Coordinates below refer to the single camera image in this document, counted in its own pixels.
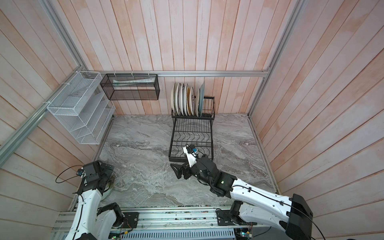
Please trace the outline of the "black round plate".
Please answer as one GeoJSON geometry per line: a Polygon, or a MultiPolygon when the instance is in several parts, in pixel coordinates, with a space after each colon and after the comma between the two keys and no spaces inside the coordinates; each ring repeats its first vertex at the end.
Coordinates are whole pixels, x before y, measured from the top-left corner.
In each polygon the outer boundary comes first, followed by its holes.
{"type": "Polygon", "coordinates": [[[195,96],[195,116],[199,116],[199,102],[200,102],[200,90],[196,90],[195,96]]]}

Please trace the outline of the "yellow woven round trivet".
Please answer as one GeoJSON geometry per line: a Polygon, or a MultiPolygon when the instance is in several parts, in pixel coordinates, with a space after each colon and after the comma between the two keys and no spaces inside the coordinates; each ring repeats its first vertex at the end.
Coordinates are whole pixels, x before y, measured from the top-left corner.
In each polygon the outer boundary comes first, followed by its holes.
{"type": "Polygon", "coordinates": [[[187,87],[187,113],[188,113],[188,116],[191,116],[190,91],[191,91],[191,87],[187,87]]]}

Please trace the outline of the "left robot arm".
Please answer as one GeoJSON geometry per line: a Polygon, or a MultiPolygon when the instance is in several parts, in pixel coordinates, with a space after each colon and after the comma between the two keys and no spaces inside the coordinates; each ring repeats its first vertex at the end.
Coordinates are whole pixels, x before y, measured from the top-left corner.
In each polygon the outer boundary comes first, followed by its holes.
{"type": "Polygon", "coordinates": [[[107,240],[112,228],[123,225],[125,216],[117,203],[99,208],[114,166],[95,161],[84,165],[76,192],[78,207],[67,240],[107,240]]]}

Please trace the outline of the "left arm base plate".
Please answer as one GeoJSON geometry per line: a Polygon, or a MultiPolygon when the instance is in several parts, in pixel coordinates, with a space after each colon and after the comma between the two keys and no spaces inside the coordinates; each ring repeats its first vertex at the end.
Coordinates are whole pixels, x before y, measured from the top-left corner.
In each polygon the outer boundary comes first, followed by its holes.
{"type": "Polygon", "coordinates": [[[139,212],[123,212],[123,229],[135,229],[138,225],[139,212]]]}

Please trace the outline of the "white plate cloud outline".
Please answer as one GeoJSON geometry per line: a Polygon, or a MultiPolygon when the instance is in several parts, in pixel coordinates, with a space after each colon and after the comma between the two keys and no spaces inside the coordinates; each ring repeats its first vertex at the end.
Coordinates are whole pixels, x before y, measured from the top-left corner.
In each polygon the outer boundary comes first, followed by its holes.
{"type": "Polygon", "coordinates": [[[187,110],[187,86],[183,84],[183,89],[182,89],[182,103],[183,103],[183,115],[187,116],[188,115],[188,110],[187,110]]]}

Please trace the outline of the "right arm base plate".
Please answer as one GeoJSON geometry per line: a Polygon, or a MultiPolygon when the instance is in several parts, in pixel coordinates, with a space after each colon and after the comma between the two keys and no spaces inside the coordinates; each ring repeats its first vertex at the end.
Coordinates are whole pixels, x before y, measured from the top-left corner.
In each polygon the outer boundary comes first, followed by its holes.
{"type": "Polygon", "coordinates": [[[230,210],[216,209],[217,223],[219,226],[238,226],[239,221],[230,210]]]}

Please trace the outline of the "orange sunburst plate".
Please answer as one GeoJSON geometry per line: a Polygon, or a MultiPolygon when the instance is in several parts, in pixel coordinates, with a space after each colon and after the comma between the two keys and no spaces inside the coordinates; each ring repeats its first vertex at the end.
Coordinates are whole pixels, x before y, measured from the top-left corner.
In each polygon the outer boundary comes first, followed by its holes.
{"type": "Polygon", "coordinates": [[[194,96],[194,89],[193,87],[190,87],[189,91],[189,108],[190,108],[190,115],[195,115],[195,96],[194,96]]]}
{"type": "Polygon", "coordinates": [[[174,86],[174,108],[175,108],[175,115],[178,116],[180,114],[179,112],[179,83],[175,83],[174,86]]]}

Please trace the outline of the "cream floral plate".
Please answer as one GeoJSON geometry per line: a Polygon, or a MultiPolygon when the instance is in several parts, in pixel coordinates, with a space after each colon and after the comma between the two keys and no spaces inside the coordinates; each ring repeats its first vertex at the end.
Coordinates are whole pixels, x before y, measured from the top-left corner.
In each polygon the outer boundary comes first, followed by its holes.
{"type": "Polygon", "coordinates": [[[175,113],[175,98],[174,98],[174,89],[175,89],[175,84],[173,84],[172,86],[172,89],[171,89],[171,93],[170,93],[170,96],[171,96],[171,110],[172,110],[172,113],[175,113]]]}

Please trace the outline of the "grey-green plain plate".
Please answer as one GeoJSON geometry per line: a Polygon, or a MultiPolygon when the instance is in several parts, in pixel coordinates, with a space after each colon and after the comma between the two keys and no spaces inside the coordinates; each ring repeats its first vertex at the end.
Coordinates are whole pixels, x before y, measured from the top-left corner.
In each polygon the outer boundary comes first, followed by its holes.
{"type": "Polygon", "coordinates": [[[205,82],[202,83],[199,89],[199,101],[198,101],[198,116],[202,116],[203,105],[204,105],[204,95],[205,95],[205,82]]]}

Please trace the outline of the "white plate green patterned rim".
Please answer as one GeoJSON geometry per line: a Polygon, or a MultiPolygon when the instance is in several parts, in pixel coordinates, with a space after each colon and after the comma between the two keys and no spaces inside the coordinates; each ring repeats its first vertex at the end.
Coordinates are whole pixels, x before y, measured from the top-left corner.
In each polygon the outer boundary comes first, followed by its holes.
{"type": "Polygon", "coordinates": [[[182,116],[183,113],[183,84],[179,83],[178,88],[178,108],[179,108],[179,116],[182,116]]]}

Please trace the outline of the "light green flower plate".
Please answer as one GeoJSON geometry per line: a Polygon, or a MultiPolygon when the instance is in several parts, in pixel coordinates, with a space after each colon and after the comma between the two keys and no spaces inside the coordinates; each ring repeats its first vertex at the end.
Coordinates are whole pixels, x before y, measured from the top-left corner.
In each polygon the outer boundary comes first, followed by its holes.
{"type": "Polygon", "coordinates": [[[112,192],[115,186],[116,176],[112,174],[111,178],[107,182],[106,189],[103,192],[103,196],[101,198],[101,201],[105,200],[112,192]]]}

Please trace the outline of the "black wire dish rack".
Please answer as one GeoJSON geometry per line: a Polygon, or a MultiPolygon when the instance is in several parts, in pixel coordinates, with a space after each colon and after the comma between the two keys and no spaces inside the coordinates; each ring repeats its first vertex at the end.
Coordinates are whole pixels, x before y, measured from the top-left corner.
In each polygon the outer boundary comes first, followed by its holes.
{"type": "Polygon", "coordinates": [[[176,116],[172,112],[173,131],[168,153],[169,161],[185,163],[183,147],[193,145],[209,159],[214,159],[213,121],[215,119],[215,98],[204,97],[201,117],[176,116]]]}

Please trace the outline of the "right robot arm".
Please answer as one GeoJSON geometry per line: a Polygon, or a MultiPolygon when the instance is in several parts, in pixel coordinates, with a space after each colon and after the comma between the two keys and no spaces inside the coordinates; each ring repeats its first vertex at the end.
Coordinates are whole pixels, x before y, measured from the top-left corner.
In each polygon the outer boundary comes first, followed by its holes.
{"type": "Polygon", "coordinates": [[[300,195],[282,196],[252,186],[220,171],[207,156],[183,165],[171,164],[171,168],[178,179],[196,177],[218,197],[232,199],[229,218],[237,225],[263,224],[285,232],[292,240],[312,238],[313,212],[300,195]]]}

